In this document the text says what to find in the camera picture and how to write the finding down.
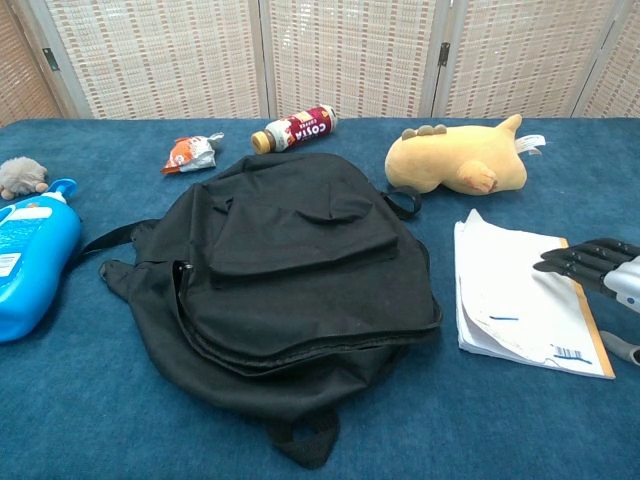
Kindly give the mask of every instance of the paper notebook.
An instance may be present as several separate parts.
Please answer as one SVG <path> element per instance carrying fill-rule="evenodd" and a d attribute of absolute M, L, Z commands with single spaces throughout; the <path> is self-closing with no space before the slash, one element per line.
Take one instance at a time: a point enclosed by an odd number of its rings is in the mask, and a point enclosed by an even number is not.
<path fill-rule="evenodd" d="M 533 269 L 559 237 L 507 230 L 474 209 L 454 228 L 458 343 L 471 353 L 615 378 L 582 287 Z"/>

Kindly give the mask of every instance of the backpack strap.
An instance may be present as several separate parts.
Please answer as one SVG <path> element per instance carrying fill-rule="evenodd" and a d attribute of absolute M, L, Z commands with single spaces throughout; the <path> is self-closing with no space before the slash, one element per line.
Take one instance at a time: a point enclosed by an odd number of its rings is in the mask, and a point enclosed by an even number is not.
<path fill-rule="evenodd" d="M 409 220 L 415 217 L 420 209 L 422 208 L 422 197 L 420 196 L 420 192 L 412 187 L 398 187 L 388 192 L 380 192 L 382 198 L 387 205 L 391 207 L 391 210 L 398 216 L 398 218 L 402 220 Z M 409 198 L 411 203 L 413 204 L 413 208 L 411 210 L 404 208 L 400 204 L 396 203 L 392 196 L 404 196 L 405 198 Z"/>
<path fill-rule="evenodd" d="M 315 431 L 311 436 L 294 439 L 294 424 L 272 422 L 267 427 L 271 442 L 287 457 L 305 468 L 316 469 L 323 466 L 338 438 L 340 420 L 335 410 L 315 413 L 298 423 Z"/>
<path fill-rule="evenodd" d="M 89 242 L 78 254 L 79 257 L 84 255 L 97 252 L 99 250 L 104 250 L 106 248 L 116 247 L 118 245 L 124 245 L 126 243 L 130 243 L 134 239 L 131 237 L 131 234 L 138 227 L 145 226 L 147 228 L 153 228 L 160 220 L 158 219 L 149 219 L 149 220 L 140 220 L 137 222 L 130 223 L 128 225 L 123 225 L 121 227 L 115 228 L 110 232 L 101 235 Z"/>
<path fill-rule="evenodd" d="M 128 302 L 129 280 L 131 278 L 129 274 L 133 270 L 133 265 L 118 260 L 108 260 L 100 266 L 100 277 L 113 293 Z"/>

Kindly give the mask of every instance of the robotic hand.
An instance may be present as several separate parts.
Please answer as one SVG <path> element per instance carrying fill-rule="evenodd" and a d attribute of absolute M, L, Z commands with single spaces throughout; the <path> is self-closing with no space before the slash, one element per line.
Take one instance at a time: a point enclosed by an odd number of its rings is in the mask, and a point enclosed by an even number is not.
<path fill-rule="evenodd" d="M 612 238 L 590 240 L 568 248 L 550 250 L 533 268 L 569 277 L 589 290 L 615 298 L 640 313 L 640 247 Z M 640 366 L 640 346 L 601 331 L 608 350 Z"/>

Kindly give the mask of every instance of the plush toy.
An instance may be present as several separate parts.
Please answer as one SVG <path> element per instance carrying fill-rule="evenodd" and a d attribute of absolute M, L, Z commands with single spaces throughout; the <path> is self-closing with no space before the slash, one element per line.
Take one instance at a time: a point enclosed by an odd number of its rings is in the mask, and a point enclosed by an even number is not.
<path fill-rule="evenodd" d="M 520 189 L 527 180 L 515 145 L 521 123 L 522 116 L 512 115 L 496 127 L 407 129 L 387 153 L 387 179 L 394 187 L 410 186 L 420 193 L 440 184 L 469 195 Z"/>
<path fill-rule="evenodd" d="M 28 157 L 17 157 L 0 165 L 0 196 L 13 200 L 18 195 L 42 193 L 49 185 L 47 169 Z"/>

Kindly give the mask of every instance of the gray plush toy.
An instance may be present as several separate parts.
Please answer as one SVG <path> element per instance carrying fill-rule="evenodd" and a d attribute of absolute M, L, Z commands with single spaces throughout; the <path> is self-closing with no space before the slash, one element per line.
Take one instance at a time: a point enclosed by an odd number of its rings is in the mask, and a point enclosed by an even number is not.
<path fill-rule="evenodd" d="M 49 188 L 47 169 L 28 157 L 17 157 L 0 165 L 0 196 L 13 200 L 19 195 L 42 193 Z"/>

